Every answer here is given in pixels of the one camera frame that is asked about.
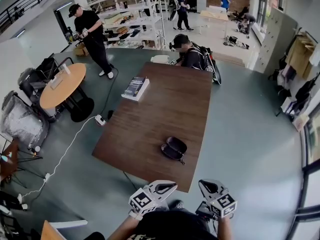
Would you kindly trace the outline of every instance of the book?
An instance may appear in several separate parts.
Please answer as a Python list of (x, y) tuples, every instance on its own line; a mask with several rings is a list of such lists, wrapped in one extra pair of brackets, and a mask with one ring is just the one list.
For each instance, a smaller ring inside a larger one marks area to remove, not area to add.
[(149, 85), (150, 81), (146, 77), (134, 77), (126, 90), (124, 91), (121, 96), (123, 98), (133, 100), (133, 101), (139, 101), (140, 97), (146, 90), (147, 86)]

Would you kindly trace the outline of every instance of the gray cabinet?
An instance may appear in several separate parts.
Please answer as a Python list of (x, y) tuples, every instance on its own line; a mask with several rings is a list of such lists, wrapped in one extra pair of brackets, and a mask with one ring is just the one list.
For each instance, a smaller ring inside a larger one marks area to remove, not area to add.
[(282, 11), (276, 8), (271, 9), (265, 38), (253, 70), (269, 76), (279, 68), (279, 60), (284, 56), (295, 36), (297, 25), (294, 19)]

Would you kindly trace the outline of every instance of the window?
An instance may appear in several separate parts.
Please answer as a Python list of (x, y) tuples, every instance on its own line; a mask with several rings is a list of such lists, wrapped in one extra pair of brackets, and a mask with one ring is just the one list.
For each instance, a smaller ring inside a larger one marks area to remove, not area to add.
[(271, 13), (271, 8), (284, 10), (286, 0), (259, 0), (257, 23), (261, 27), (266, 27)]

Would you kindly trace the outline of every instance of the headphones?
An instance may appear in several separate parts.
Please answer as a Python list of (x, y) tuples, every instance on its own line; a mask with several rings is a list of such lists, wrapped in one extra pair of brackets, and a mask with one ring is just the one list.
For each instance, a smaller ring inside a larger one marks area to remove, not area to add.
[(187, 35), (185, 35), (185, 34), (177, 34), (177, 35), (174, 37), (174, 39), (172, 40), (172, 42), (169, 43), (169, 49), (170, 49), (170, 50), (174, 51), (173, 49), (178, 48), (178, 47), (176, 46), (176, 43), (175, 43), (175, 39), (178, 38), (178, 37), (186, 38), (186, 39), (190, 42), (189, 37), (188, 37)]

